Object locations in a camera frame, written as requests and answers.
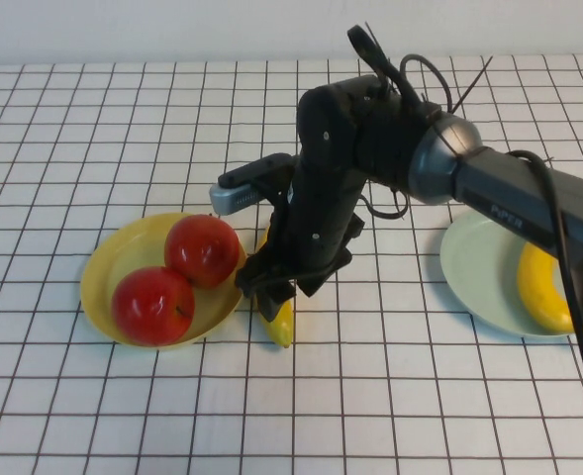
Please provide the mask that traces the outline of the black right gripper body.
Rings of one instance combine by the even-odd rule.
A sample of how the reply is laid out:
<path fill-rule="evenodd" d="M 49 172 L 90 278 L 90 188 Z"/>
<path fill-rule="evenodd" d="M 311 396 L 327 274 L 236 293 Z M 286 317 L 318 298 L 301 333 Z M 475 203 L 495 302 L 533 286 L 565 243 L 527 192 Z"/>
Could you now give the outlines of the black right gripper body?
<path fill-rule="evenodd" d="M 274 205 L 267 243 L 248 259 L 250 272 L 330 272 L 345 252 L 363 173 L 320 165 L 258 165 L 248 184 Z"/>

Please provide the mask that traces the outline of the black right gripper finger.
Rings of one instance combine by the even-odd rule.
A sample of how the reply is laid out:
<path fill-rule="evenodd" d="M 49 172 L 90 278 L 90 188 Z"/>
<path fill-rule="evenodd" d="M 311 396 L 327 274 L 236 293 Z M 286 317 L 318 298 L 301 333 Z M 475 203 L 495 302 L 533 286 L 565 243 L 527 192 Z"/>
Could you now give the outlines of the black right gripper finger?
<path fill-rule="evenodd" d="M 255 298 L 258 311 L 273 323 L 282 306 L 296 295 L 291 277 L 280 265 L 248 260 L 237 272 L 236 286 L 247 298 Z"/>
<path fill-rule="evenodd" d="M 340 250 L 334 260 L 323 269 L 309 272 L 307 275 L 297 279 L 297 287 L 307 297 L 314 296 L 329 278 L 352 261 L 352 254 L 349 250 Z"/>

